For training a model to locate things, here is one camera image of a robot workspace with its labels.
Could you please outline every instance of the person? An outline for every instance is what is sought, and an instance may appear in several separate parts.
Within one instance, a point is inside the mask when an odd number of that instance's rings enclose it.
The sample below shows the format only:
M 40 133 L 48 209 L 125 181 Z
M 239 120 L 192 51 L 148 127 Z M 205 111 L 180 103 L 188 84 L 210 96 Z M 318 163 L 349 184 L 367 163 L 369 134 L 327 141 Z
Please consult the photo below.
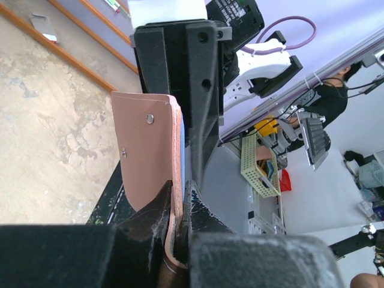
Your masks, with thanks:
M 373 274 L 359 274 L 350 282 L 350 288 L 384 288 L 384 278 Z
M 298 107 L 308 107 L 307 110 L 309 110 L 309 112 L 325 116 L 326 121 L 323 123 L 323 128 L 327 127 L 347 108 L 348 88 L 345 83 L 348 82 L 361 67 L 362 62 L 348 66 L 336 75 L 324 80 L 323 85 L 319 85 L 306 92 L 294 105 Z M 294 127 L 299 125 L 295 118 L 293 118 L 290 123 Z M 291 143 L 287 151 L 292 152 L 301 148 L 303 145 L 303 141 L 296 140 Z

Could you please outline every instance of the wooden trim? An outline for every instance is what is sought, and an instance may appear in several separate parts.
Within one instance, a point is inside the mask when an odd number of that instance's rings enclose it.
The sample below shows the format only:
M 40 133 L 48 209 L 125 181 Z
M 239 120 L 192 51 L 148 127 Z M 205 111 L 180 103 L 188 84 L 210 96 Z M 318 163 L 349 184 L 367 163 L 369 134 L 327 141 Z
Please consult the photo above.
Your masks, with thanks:
M 81 62 L 79 62 L 76 58 L 70 55 L 63 48 L 58 46 L 57 44 L 49 41 L 46 37 L 44 37 L 40 32 L 38 32 L 35 28 L 29 25 L 26 21 L 21 19 L 19 16 L 14 14 L 11 10 L 9 10 L 3 4 L 0 4 L 0 14 L 3 15 L 8 21 L 10 21 L 14 26 L 18 27 L 24 33 L 31 36 L 34 40 L 43 45 L 46 49 L 52 51 L 61 59 L 63 59 L 68 64 L 72 65 L 74 68 L 78 69 L 81 73 L 89 77 L 92 81 L 100 85 L 103 89 L 108 92 L 115 91 L 116 89 L 108 84 L 104 79 L 102 79 L 99 75 L 95 74 L 88 67 L 84 66 Z
M 99 42 L 104 48 L 106 48 L 110 53 L 116 56 L 121 62 L 126 66 L 131 68 L 136 74 L 139 73 L 137 67 L 128 61 L 124 56 L 117 52 L 110 44 L 105 42 L 99 35 L 92 31 L 88 26 L 81 22 L 77 17 L 70 13 L 63 5 L 61 5 L 57 0 L 48 0 L 53 6 L 56 7 L 62 14 L 66 15 L 70 20 L 72 20 L 77 26 L 82 28 L 87 34 L 89 34 L 93 39 Z
M 79 0 L 89 11 L 91 11 L 95 16 L 97 16 L 105 25 L 107 25 L 114 33 L 118 34 L 125 42 L 132 46 L 132 42 L 128 36 L 126 36 L 120 29 L 118 29 L 106 16 L 104 16 L 100 11 L 98 11 L 92 4 L 87 0 Z

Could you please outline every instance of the red object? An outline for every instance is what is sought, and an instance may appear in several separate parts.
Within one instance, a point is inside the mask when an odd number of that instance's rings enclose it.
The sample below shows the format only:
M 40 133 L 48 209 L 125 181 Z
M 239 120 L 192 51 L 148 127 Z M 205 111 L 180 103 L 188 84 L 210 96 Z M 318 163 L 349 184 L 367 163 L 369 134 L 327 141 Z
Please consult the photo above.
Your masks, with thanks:
M 283 169 L 281 171 L 280 191 L 281 192 L 292 191 L 292 186 L 290 184 L 289 174 L 288 174 L 288 171 L 286 169 Z

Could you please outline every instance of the white cable tie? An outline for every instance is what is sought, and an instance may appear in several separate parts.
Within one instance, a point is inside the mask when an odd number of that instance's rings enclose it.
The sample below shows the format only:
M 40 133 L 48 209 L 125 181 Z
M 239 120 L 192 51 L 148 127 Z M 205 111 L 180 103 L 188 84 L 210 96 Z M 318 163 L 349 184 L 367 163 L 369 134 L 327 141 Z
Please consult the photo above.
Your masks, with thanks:
M 224 142 L 224 141 L 222 140 L 222 138 L 221 138 L 220 133 L 218 134 L 218 140 L 220 141 L 221 144 L 225 144 L 225 142 Z
M 305 84 L 306 84 L 306 86 L 307 86 L 308 90 L 310 90 L 310 89 L 311 89 L 311 87 L 310 87 L 310 85 L 308 84 L 307 78 L 304 78 L 304 81 L 305 81 Z
M 324 83 L 321 81 L 320 77 L 319 77 L 315 72 L 314 72 L 313 74 L 314 74 L 314 76 L 316 77 L 316 79 L 319 81 L 319 83 L 320 83 L 321 85 L 323 85 Z

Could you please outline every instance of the black cable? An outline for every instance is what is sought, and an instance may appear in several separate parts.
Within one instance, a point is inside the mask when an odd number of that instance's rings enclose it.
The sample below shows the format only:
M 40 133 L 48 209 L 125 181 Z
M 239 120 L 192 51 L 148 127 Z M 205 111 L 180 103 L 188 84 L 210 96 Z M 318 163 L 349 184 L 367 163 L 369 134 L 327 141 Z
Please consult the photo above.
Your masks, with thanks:
M 383 79 L 381 79 L 381 78 L 380 79 L 376 79 L 376 80 L 373 80 L 371 83 L 368 83 L 368 84 L 365 84 L 365 85 L 361 85 L 361 86 L 357 86 L 357 87 L 348 88 L 348 90 L 356 90 L 356 89 L 364 88 L 364 87 L 370 86 L 372 84 L 375 84 L 375 83 L 377 83 L 377 82 L 379 82 L 381 80 L 383 80 Z
M 378 81 L 381 81 L 381 79 L 377 79 L 377 80 L 373 80 L 371 83 L 368 83 L 368 84 L 364 84 L 364 85 L 361 85 L 361 86 L 357 86 L 357 87 L 349 88 L 349 87 L 345 84 L 345 82 L 344 82 L 343 80 L 339 79 L 339 78 L 329 77 L 329 78 L 325 78 L 323 81 L 325 81 L 325 80 L 331 80 L 331 79 L 339 80 L 339 81 L 341 82 L 341 84 L 343 85 L 343 87 L 347 89 L 347 91 L 349 91 L 349 90 L 356 90 L 356 89 L 360 89 L 360 88 L 364 88 L 364 87 L 370 86 L 370 85 L 372 85 L 372 84 L 375 84 L 375 83 L 378 82 Z M 364 94 L 364 92 L 362 92 L 362 93 L 358 93 L 358 94 L 356 94 L 356 95 L 352 95 L 352 96 L 344 97 L 344 96 L 342 96 L 342 95 L 340 94 L 340 91 L 337 89 L 337 87 L 336 87 L 335 85 L 333 85 L 333 84 L 331 84 L 331 83 L 329 83 L 329 82 L 327 82 L 327 84 L 333 86 L 333 87 L 336 89 L 338 96 L 341 97 L 341 98 L 343 98 L 343 99 L 355 98 L 355 97 L 357 97 L 357 96 L 360 96 L 360 95 L 363 95 L 363 94 Z M 283 116 L 283 115 L 288 111 L 288 109 L 289 109 L 289 108 L 290 108 L 290 107 L 291 107 L 297 100 L 299 100 L 302 96 L 303 96 L 303 94 L 300 95 L 300 97 L 296 98 L 296 99 L 295 99 L 295 100 L 288 106 L 288 108 L 287 108 L 282 114 L 278 115 L 277 117 L 272 118 L 269 122 L 267 122 L 267 123 L 266 123 L 265 125 L 263 125 L 261 128 L 257 129 L 256 133 L 257 133 L 258 131 L 260 131 L 262 128 L 264 128 L 265 126 L 267 126 L 269 123 L 271 123 L 273 120 L 278 120 L 281 116 Z M 307 103 L 305 103 L 305 104 L 303 105 L 303 107 L 305 107 L 309 102 L 311 102 L 311 101 L 313 100 L 313 98 L 314 98 L 314 96 L 311 98 L 311 100 L 309 100 Z M 222 144 L 226 144 L 226 143 L 234 142 L 234 141 L 239 140 L 239 139 L 243 139 L 243 138 L 248 137 L 248 136 L 250 136 L 250 135 L 240 136 L 240 137 L 235 138 L 235 139 L 230 139 L 230 140 L 228 140 L 228 141 L 225 141 L 225 142 L 221 143 L 219 146 L 221 146 Z
M 289 115 L 289 120 L 286 120 L 286 119 L 280 119 L 280 121 L 283 121 L 284 123 L 286 124 L 290 124 L 290 121 L 292 120 L 292 115 Z
M 254 133 L 257 133 L 257 132 L 259 132 L 261 129 L 263 129 L 265 126 L 267 126 L 269 123 L 271 123 L 272 121 L 274 121 L 274 120 L 278 120 L 280 117 L 282 117 L 288 110 L 289 110 L 289 108 L 296 102 L 296 101 L 298 101 L 302 96 L 303 96 L 304 94 L 302 94 L 302 95 L 300 95 L 298 98 L 296 98 L 288 107 L 287 107 L 287 109 L 282 113 L 282 114 L 280 114 L 280 115 L 278 115 L 277 117 L 273 117 L 273 118 L 271 118 L 271 120 L 269 121 L 269 122 L 267 122 L 266 124 L 264 124 L 263 126 L 261 126 L 259 129 L 257 129 L 257 131 L 256 132 L 254 132 Z M 309 103 L 309 102 L 311 102 L 312 100 L 313 100 L 313 98 L 316 96 L 316 94 L 313 94 L 313 96 L 311 97 L 311 99 L 309 99 L 303 106 L 301 106 L 302 108 L 305 108 L 306 107 L 306 105 Z M 292 112 L 288 117 L 292 117 L 292 115 L 293 114 L 295 114 L 296 113 L 296 111 L 294 111 L 294 112 Z M 244 138 L 246 138 L 246 137 L 248 137 L 248 136 L 252 136 L 254 133 L 252 133 L 252 134 L 248 134 L 248 135 L 245 135 L 245 136 L 239 136 L 239 137 L 237 137 L 237 138 L 235 138 L 235 139 L 230 139 L 230 140 L 228 140 L 228 141 L 225 141 L 224 143 L 222 143 L 222 144 L 227 144 L 227 143 L 230 143 L 230 142 L 234 142 L 234 141 L 237 141 L 237 140 L 240 140 L 240 139 L 244 139 Z
M 359 87 L 355 87 L 355 88 L 348 88 L 347 86 L 345 86 L 344 83 L 343 83 L 343 85 L 344 85 L 345 88 L 347 88 L 347 91 L 348 91 L 348 90 L 355 90 L 355 89 L 360 89 L 360 88 L 363 88 L 363 87 L 366 87 L 366 86 L 370 86 L 370 85 L 372 85 L 372 84 L 374 84 L 374 83 L 376 83 L 376 82 L 377 82 L 377 80 L 374 81 L 374 82 L 372 82 L 372 83 L 369 83 L 369 84 L 366 84 L 366 85 L 362 85 L 362 86 L 359 86 Z M 329 84 L 329 85 L 331 85 L 332 87 L 334 87 L 334 88 L 336 89 L 336 91 L 337 91 L 338 96 L 341 97 L 341 98 L 343 98 L 343 99 L 351 99 L 351 98 L 355 98 L 355 97 L 357 97 L 357 96 L 360 96 L 360 95 L 363 95 L 363 94 L 364 94 L 364 92 L 362 92 L 362 93 L 358 93 L 358 94 L 356 94 L 356 95 L 352 95 L 352 96 L 344 97 L 344 96 L 342 96 L 342 95 L 340 94 L 340 91 L 337 89 L 337 87 L 336 87 L 335 85 L 333 85 L 333 84 L 331 84 L 331 83 L 329 83 L 329 82 L 327 82 L 327 84 Z

